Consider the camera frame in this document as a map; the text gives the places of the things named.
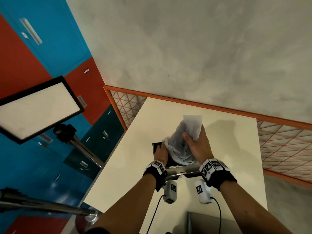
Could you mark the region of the clear plastic bag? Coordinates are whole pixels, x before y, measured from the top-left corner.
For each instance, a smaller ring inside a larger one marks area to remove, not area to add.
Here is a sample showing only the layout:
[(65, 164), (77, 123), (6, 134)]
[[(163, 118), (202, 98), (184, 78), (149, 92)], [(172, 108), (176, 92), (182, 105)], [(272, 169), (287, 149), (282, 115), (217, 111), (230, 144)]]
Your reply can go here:
[(183, 115), (183, 120), (175, 132), (163, 141), (169, 152), (169, 157), (180, 166), (196, 164), (197, 161), (182, 134), (187, 133), (193, 141), (199, 138), (202, 125), (201, 115)]

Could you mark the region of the silver metal stand pole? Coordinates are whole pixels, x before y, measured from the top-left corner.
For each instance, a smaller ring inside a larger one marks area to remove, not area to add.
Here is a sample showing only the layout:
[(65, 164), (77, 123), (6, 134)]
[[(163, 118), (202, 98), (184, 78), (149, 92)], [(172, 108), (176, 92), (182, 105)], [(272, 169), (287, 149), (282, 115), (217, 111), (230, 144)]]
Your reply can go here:
[(92, 221), (102, 213), (96, 209), (77, 208), (70, 205), (28, 197), (17, 189), (0, 189), (0, 213), (13, 210), (31, 210), (45, 213), (61, 213), (84, 216)]

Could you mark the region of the black-framed light panel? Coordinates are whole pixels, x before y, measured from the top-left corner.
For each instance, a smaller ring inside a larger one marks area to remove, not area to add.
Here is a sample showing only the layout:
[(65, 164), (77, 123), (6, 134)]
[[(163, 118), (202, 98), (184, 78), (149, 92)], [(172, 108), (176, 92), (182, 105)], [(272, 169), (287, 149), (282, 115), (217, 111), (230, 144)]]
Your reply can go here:
[(0, 133), (17, 144), (84, 112), (63, 76), (0, 99)]

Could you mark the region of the person's left forearm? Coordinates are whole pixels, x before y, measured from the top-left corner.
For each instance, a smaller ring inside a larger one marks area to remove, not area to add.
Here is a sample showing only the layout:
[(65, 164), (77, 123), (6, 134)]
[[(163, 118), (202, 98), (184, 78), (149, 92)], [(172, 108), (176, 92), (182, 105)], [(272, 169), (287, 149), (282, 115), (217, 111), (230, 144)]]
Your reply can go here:
[(155, 177), (144, 175), (86, 234), (139, 234), (155, 188)]

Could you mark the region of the orange mesh fence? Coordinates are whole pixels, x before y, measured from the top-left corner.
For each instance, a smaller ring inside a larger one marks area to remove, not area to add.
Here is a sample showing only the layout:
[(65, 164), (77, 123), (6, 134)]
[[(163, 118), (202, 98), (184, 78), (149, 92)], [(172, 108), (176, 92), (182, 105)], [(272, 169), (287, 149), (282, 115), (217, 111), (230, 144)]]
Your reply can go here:
[(146, 98), (255, 118), (265, 174), (312, 187), (312, 124), (105, 85), (124, 130)]

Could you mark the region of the person's right forearm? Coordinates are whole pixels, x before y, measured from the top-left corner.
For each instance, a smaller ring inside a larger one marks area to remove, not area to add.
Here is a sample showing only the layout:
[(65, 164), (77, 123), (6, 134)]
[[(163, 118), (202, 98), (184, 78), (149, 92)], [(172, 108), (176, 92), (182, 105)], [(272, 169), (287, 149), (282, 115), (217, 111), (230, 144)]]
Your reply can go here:
[(219, 190), (243, 234), (293, 234), (237, 182), (224, 181)]

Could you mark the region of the person's right hand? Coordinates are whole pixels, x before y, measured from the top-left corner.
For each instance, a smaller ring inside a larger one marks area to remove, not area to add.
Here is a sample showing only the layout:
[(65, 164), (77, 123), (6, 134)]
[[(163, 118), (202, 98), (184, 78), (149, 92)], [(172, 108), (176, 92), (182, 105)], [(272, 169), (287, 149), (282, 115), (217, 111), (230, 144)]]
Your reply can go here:
[(215, 158), (209, 140), (207, 138), (205, 128), (201, 125), (200, 135), (197, 140), (194, 141), (195, 145), (193, 147), (189, 147), (195, 159), (203, 164), (208, 159)]

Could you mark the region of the blue red green locker cabinet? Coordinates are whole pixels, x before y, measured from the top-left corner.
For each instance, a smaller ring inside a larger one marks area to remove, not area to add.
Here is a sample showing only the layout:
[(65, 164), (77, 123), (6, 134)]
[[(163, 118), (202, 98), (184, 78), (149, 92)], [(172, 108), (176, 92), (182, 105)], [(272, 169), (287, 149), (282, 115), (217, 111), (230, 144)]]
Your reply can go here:
[[(0, 99), (59, 76), (84, 107), (64, 124), (105, 162), (124, 129), (66, 0), (0, 0)], [(0, 132), (0, 189), (78, 206), (98, 173), (52, 128), (21, 145)]]

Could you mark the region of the person's left hand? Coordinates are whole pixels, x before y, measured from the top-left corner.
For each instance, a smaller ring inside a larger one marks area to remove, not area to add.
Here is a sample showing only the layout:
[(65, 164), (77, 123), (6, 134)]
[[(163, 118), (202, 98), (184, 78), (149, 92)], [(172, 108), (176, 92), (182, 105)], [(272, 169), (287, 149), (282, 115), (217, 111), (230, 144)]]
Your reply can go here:
[(168, 162), (168, 151), (155, 151), (154, 153), (154, 160), (160, 161), (163, 163), (164, 167), (166, 167), (167, 162)]

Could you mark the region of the light panel tripod stand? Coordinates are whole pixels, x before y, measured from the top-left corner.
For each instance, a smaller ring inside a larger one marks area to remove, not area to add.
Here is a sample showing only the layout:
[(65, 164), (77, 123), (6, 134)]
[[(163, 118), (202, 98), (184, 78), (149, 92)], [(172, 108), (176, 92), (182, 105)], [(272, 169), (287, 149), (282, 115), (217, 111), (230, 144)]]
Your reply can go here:
[(58, 124), (53, 128), (53, 133), (61, 142), (74, 146), (100, 169), (104, 168), (104, 162), (79, 140), (76, 136), (76, 129), (71, 124)]

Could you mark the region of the grey box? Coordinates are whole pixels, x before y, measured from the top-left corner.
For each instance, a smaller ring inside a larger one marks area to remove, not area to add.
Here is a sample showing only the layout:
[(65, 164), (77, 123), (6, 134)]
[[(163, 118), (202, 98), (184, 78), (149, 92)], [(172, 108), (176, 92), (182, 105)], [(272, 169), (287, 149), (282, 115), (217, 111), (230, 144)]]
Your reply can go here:
[(242, 234), (235, 221), (188, 212), (187, 234)]

